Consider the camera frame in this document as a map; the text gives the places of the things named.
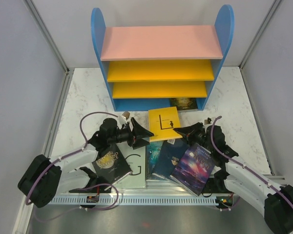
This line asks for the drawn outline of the teal ocean cover book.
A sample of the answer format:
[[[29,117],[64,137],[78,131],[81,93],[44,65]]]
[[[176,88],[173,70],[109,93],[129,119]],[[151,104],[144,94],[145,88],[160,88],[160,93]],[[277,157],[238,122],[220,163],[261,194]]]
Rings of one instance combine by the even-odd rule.
[[[154,167],[158,161],[163,141],[151,142],[146,146],[146,180],[164,181],[165,179],[153,175]]]

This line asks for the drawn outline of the dark navy blue book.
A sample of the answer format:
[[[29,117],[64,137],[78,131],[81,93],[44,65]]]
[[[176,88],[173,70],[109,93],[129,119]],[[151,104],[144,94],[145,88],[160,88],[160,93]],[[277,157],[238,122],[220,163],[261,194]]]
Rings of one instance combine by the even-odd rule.
[[[152,175],[170,180],[170,175],[187,149],[187,143],[181,138],[164,141]]]

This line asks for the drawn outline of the yellow Little Prince book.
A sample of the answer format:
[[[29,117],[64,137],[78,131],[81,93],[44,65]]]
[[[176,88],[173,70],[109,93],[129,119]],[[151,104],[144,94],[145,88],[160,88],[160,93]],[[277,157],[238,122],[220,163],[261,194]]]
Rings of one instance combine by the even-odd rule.
[[[180,120],[176,107],[153,109],[148,111],[149,130],[154,136],[150,142],[178,139],[182,136],[173,129],[180,128]]]

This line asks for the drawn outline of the dark green Alice Wonderland book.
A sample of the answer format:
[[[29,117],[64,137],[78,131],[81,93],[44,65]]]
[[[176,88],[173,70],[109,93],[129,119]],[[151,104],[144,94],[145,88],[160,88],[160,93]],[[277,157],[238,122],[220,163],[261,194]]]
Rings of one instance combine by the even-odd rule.
[[[175,106],[177,111],[196,111],[198,110],[196,98],[180,97],[170,98],[170,105]]]

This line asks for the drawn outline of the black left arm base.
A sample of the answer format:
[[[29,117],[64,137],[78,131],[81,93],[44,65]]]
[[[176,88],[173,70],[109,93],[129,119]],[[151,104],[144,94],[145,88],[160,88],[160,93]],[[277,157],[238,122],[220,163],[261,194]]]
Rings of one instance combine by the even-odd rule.
[[[83,171],[85,174],[87,174],[87,178],[89,180],[85,186],[83,186],[83,187],[78,186],[72,190],[69,190],[68,191],[69,193],[96,193],[96,194],[99,194],[99,193],[110,193],[111,192],[112,188],[108,187],[106,185],[101,185],[101,186],[98,186],[98,187],[92,188],[92,189],[89,188],[89,187],[93,187],[98,184],[107,183],[106,180],[104,180],[103,178],[99,178],[97,176],[97,174],[94,171],[92,171],[90,168],[80,167],[76,171],[77,172]]]

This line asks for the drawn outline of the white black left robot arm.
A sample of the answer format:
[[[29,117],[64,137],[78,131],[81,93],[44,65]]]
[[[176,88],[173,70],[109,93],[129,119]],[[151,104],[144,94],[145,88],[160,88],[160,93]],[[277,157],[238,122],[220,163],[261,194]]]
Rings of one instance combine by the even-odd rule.
[[[18,183],[18,189],[26,196],[25,204],[34,204],[38,208],[47,205],[56,195],[61,175],[69,163],[85,164],[87,156],[94,156],[98,152],[103,155],[108,147],[117,143],[126,142],[134,150],[149,145],[145,140],[153,137],[154,133],[142,127],[135,118],[118,127],[117,120],[106,118],[90,139],[87,139],[83,130],[81,133],[85,139],[83,147],[61,155],[54,161],[44,155],[36,156],[27,168]]]

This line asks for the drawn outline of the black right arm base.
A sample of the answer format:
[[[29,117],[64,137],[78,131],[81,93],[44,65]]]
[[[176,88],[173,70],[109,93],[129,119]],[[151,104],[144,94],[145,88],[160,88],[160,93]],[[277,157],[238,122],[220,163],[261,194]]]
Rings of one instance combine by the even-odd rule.
[[[229,173],[220,170],[216,172],[212,177],[210,177],[201,194],[206,195],[216,195],[216,194],[231,194],[232,191],[228,190],[225,186],[225,179],[229,177]]]

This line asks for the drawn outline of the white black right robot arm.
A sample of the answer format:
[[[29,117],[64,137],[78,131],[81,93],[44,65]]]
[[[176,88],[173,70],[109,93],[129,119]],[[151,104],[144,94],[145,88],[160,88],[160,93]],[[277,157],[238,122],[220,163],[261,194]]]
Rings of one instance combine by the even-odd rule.
[[[174,128],[185,142],[199,145],[210,153],[220,170],[213,186],[219,192],[237,194],[252,205],[275,234],[293,232],[293,186],[281,185],[248,165],[225,141],[220,126],[198,122],[188,127]]]

